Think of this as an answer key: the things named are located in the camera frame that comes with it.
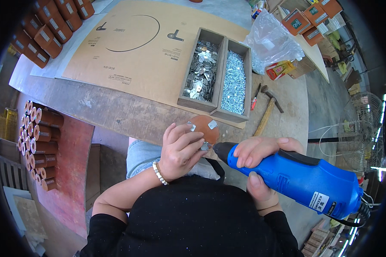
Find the wooden hammer handle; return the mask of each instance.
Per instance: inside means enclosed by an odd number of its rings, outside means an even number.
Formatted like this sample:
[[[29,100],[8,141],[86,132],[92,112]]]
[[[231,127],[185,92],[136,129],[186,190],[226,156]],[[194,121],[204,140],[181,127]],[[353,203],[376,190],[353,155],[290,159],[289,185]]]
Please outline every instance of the wooden hammer handle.
[[[256,132],[254,132],[253,136],[260,136],[263,133],[263,130],[265,129],[266,124],[268,123],[269,117],[272,114],[272,110],[273,110],[275,102],[276,102],[276,100],[274,98],[270,99],[269,104],[268,104],[268,108],[266,109],[266,112],[263,115],[263,118],[260,121],[260,124],[257,127]]]

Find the light blue jeans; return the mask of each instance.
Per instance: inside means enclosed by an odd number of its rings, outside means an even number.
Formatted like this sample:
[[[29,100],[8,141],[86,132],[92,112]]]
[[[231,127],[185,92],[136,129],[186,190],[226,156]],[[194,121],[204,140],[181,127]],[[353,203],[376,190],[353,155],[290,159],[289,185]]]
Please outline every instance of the light blue jeans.
[[[136,140],[129,145],[127,149],[127,174],[126,178],[129,179],[147,168],[153,165],[153,162],[160,161],[162,153],[162,147],[156,146],[148,142]],[[220,178],[217,175],[211,164],[205,159],[201,158],[200,161],[189,171],[186,176],[199,175],[204,178],[218,180]]]

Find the white bead bracelet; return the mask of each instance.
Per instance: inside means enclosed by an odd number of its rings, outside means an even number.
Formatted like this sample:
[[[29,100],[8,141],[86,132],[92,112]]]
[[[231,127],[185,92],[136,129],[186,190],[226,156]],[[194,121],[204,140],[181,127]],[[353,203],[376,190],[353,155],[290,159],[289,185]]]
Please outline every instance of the white bead bracelet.
[[[160,181],[163,183],[163,185],[168,185],[167,181],[162,177],[162,175],[159,172],[159,169],[157,168],[157,162],[153,162],[153,170],[156,173],[157,177],[160,179]]]

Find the blue electric screwdriver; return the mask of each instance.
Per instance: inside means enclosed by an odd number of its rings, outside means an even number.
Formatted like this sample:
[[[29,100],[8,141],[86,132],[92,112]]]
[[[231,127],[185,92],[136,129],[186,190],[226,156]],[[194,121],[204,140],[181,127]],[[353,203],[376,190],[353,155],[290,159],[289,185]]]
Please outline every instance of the blue electric screwdriver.
[[[351,227],[361,227],[370,218],[368,205],[361,202],[363,189],[353,172],[339,169],[323,159],[283,150],[264,158],[255,168],[238,168],[237,158],[233,156],[236,146],[236,143],[224,142],[215,144],[213,149],[233,169],[246,176],[251,171],[256,172],[269,188],[318,214]],[[350,213],[359,213],[362,216],[360,223],[342,220]]]

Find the red painted wooden board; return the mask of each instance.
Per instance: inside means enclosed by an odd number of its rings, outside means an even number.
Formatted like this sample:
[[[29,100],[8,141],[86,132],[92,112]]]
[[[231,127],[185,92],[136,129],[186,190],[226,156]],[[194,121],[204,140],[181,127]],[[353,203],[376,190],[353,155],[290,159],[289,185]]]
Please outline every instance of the red painted wooden board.
[[[66,227],[87,238],[86,171],[94,126],[64,116],[57,153],[57,189],[44,191],[37,185],[39,202]]]

